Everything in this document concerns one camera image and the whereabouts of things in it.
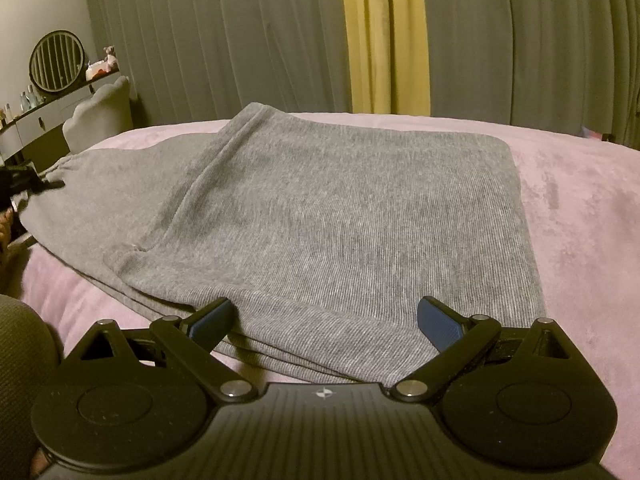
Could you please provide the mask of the round black mirror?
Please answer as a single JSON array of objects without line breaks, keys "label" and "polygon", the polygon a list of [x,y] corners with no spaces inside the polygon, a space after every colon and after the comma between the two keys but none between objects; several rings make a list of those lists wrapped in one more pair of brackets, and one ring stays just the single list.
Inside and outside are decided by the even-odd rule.
[{"label": "round black mirror", "polygon": [[80,39],[69,30],[54,30],[32,50],[29,78],[39,92],[58,96],[80,85],[86,66],[86,51]]}]

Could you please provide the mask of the grey sweatpants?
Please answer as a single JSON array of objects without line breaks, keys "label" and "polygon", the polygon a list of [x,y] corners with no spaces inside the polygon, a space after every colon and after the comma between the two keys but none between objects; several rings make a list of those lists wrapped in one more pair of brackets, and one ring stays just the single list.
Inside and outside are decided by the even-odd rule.
[{"label": "grey sweatpants", "polygon": [[390,385],[435,355],[432,296],[525,327],[544,314],[521,185],[493,136],[307,122],[253,103],[216,133],[60,160],[21,222],[146,318],[224,297],[228,356],[310,382]]}]

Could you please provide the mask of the pink bed blanket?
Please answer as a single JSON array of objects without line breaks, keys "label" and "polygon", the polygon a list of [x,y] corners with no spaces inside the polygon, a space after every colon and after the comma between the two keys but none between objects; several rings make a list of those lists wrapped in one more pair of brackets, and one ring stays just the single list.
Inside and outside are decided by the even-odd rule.
[{"label": "pink bed blanket", "polygon": [[[550,318],[562,326],[615,400],[618,423],[603,465],[639,479],[639,151],[579,136],[474,122],[372,114],[293,114],[313,122],[400,131],[467,132],[509,144]],[[93,148],[137,150],[228,120],[129,130]],[[70,351],[98,318],[145,319],[38,245],[12,262],[6,292],[31,306]]]}]

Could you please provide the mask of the yellow curtain panel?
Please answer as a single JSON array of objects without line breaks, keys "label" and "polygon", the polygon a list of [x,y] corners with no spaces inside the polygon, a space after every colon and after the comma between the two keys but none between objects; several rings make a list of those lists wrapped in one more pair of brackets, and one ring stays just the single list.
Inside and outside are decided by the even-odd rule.
[{"label": "yellow curtain panel", "polygon": [[431,114],[425,0],[343,0],[355,113]]}]

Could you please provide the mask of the grey vanity chair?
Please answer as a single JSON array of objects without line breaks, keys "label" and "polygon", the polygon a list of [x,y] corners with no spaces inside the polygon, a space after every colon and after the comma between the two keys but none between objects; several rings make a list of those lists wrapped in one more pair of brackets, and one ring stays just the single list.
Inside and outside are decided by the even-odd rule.
[{"label": "grey vanity chair", "polygon": [[130,106],[130,81],[119,76],[104,84],[74,109],[62,133],[72,154],[78,154],[119,133],[134,128]]}]

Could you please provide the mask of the grey-green curtain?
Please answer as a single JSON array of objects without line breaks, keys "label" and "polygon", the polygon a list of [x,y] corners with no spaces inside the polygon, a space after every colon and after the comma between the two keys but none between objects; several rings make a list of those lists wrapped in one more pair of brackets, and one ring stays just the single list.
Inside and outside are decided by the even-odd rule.
[{"label": "grey-green curtain", "polygon": [[[639,0],[425,0],[431,114],[639,144]],[[88,0],[147,124],[349,112],[343,0]]]}]

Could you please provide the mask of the small pink figurine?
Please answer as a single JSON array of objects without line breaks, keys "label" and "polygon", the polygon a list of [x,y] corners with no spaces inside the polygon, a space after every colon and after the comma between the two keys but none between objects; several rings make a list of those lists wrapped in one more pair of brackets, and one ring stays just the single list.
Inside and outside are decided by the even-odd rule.
[{"label": "small pink figurine", "polygon": [[104,72],[107,74],[117,72],[119,70],[119,64],[115,54],[115,47],[107,46],[104,48],[104,52]]}]

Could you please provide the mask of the white vanity dresser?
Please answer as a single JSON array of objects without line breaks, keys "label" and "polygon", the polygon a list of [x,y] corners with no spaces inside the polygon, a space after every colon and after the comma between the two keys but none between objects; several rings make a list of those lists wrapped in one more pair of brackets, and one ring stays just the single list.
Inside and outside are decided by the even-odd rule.
[{"label": "white vanity dresser", "polygon": [[20,117],[14,118],[12,122],[8,122],[1,129],[1,163],[4,164],[25,146],[39,139],[40,136],[62,126],[68,118],[73,116],[75,108],[81,102],[87,101],[99,88],[106,84],[112,84],[120,76],[122,76],[121,72],[104,75],[65,96],[59,96],[29,110]]}]

